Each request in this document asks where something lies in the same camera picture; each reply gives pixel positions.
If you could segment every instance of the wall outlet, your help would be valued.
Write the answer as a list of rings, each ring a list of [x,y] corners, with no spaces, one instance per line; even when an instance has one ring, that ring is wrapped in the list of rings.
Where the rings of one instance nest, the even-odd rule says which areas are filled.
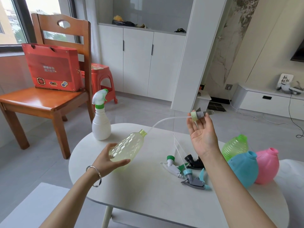
[[[227,84],[225,90],[231,90],[233,85]]]

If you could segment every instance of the pink bottle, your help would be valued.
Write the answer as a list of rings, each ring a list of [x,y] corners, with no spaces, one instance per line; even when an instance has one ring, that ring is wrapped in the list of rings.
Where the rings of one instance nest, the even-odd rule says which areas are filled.
[[[267,184],[271,182],[279,171],[278,150],[269,148],[257,152],[257,164],[259,166],[259,175],[255,183]]]

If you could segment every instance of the oval tabletop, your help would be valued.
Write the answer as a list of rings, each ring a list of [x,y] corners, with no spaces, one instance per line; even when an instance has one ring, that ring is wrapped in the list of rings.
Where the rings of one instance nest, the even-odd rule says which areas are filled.
[[[147,132],[150,129],[148,126],[130,123],[111,126],[112,133],[108,139],[98,141],[90,133],[73,150],[69,161],[69,174],[73,184],[84,174],[86,167],[92,165],[107,143],[120,142],[132,132],[141,129]],[[190,136],[176,132],[174,134],[185,152],[197,157]],[[154,128],[144,140],[141,150],[127,169],[105,176],[98,188],[90,189],[87,197],[97,203],[180,225],[228,227],[214,190],[204,191],[183,185],[182,179],[173,176],[160,165],[168,155],[173,154],[173,132]],[[220,148],[223,145],[223,142],[219,142]],[[175,154],[175,159],[178,164],[182,164],[178,154]],[[206,183],[212,188],[207,176]],[[278,228],[287,228],[287,203],[274,181],[267,185],[254,184],[248,191]]]

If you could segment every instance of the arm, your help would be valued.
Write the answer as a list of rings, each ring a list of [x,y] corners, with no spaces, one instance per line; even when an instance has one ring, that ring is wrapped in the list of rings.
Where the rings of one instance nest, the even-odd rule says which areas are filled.
[[[191,118],[187,119],[191,141],[208,172],[228,226],[276,228],[224,159],[208,113],[196,123],[197,126]]]
[[[112,162],[109,158],[110,149],[115,143],[109,143],[98,155],[93,165],[101,176],[104,177],[114,169],[127,165],[130,159]],[[40,228],[73,228],[81,211],[85,198],[93,186],[99,180],[99,175],[94,168],[89,168],[74,184],[61,202],[44,220]]]

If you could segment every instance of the person's left arm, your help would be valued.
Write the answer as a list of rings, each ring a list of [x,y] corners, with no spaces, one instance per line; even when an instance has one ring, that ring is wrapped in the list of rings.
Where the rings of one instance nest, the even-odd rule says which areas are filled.
[[[112,162],[109,157],[110,149],[116,143],[109,143],[98,155],[93,165],[99,170],[101,177],[108,175],[114,169],[127,165],[130,159]],[[60,201],[51,214],[44,220],[40,228],[73,228],[85,201],[93,186],[99,180],[94,168],[89,168],[74,184],[70,191]]]

